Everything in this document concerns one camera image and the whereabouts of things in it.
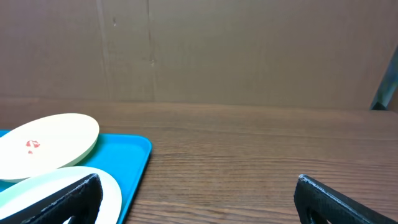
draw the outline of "stack of plates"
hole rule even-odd
[[[92,167],[71,167],[94,148],[99,131],[92,117],[58,114],[24,124],[1,137],[0,180],[19,183],[0,193],[0,220],[95,173],[103,188],[96,223],[116,223],[122,196],[115,179]]]

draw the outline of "wooden table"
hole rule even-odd
[[[393,112],[0,98],[0,128],[69,112],[152,141],[127,223],[299,223],[299,174],[398,220]]]

